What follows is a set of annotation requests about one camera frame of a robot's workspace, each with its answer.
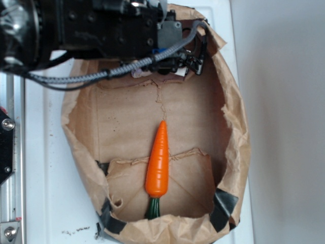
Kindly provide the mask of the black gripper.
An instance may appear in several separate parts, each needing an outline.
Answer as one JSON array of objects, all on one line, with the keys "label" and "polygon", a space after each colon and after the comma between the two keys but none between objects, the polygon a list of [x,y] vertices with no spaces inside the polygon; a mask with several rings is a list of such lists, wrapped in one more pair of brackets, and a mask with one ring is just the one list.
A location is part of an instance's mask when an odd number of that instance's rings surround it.
[{"label": "black gripper", "polygon": [[182,40],[167,1],[60,1],[60,49],[75,59],[139,59]]}]

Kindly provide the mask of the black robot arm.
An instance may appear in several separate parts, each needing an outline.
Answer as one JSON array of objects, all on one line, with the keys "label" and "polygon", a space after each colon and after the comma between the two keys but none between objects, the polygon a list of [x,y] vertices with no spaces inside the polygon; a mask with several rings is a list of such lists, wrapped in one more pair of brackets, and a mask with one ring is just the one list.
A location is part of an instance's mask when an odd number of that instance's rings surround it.
[{"label": "black robot arm", "polygon": [[182,39],[166,1],[1,1],[1,70],[22,74],[74,59],[135,60]]}]

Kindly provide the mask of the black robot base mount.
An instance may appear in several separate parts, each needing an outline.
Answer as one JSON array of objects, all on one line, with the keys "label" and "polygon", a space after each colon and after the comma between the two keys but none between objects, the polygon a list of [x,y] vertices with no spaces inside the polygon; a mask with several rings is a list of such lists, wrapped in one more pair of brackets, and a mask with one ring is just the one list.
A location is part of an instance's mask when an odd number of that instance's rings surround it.
[{"label": "black robot base mount", "polygon": [[1,106],[1,186],[14,172],[14,130],[15,122],[10,117],[8,117],[7,111],[4,107]]}]

